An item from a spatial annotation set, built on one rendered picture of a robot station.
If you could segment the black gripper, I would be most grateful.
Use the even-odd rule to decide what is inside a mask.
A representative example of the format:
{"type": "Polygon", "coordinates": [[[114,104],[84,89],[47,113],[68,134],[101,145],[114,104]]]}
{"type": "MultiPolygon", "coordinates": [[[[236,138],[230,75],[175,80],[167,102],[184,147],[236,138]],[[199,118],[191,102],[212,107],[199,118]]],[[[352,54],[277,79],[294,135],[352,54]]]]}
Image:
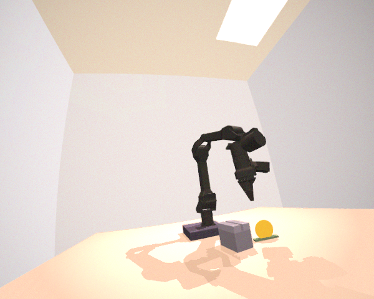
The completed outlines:
{"type": "Polygon", "coordinates": [[[233,163],[235,167],[235,177],[238,179],[238,184],[244,190],[246,196],[253,201],[254,200],[254,190],[253,183],[256,180],[256,170],[250,164],[250,158],[248,154],[243,154],[233,158],[233,163]]]}

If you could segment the gold coin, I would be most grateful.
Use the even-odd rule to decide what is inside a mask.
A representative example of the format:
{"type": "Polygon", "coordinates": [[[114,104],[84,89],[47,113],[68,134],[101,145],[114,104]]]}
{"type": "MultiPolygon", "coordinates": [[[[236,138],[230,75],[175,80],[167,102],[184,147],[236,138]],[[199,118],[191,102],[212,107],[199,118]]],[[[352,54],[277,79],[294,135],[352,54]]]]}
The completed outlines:
{"type": "Polygon", "coordinates": [[[255,230],[256,235],[258,235],[259,238],[271,237],[273,233],[273,226],[269,221],[261,220],[256,224],[255,230]]]}

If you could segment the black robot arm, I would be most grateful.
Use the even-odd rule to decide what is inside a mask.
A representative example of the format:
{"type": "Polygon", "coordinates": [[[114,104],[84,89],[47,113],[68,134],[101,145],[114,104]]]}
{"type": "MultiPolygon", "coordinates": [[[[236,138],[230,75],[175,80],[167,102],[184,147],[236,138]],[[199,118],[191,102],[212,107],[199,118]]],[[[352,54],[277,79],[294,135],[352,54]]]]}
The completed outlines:
{"type": "MultiPolygon", "coordinates": [[[[207,159],[209,156],[209,150],[211,149],[212,141],[229,140],[234,141],[228,143],[226,149],[230,150],[232,158],[247,152],[253,152],[254,150],[263,147],[266,144],[266,139],[258,128],[252,128],[250,131],[245,133],[241,127],[227,125],[220,131],[211,133],[204,133],[194,143],[191,151],[193,158],[198,165],[199,183],[201,192],[198,196],[198,205],[196,206],[196,212],[201,214],[201,226],[211,226],[216,223],[213,221],[212,211],[216,210],[216,194],[212,192],[207,159]],[[208,142],[207,145],[201,145],[204,142],[208,142]],[[205,210],[204,210],[205,209],[205,210]]],[[[268,161],[252,161],[250,164],[255,168],[256,172],[268,173],[270,172],[270,165],[268,161]]]]}

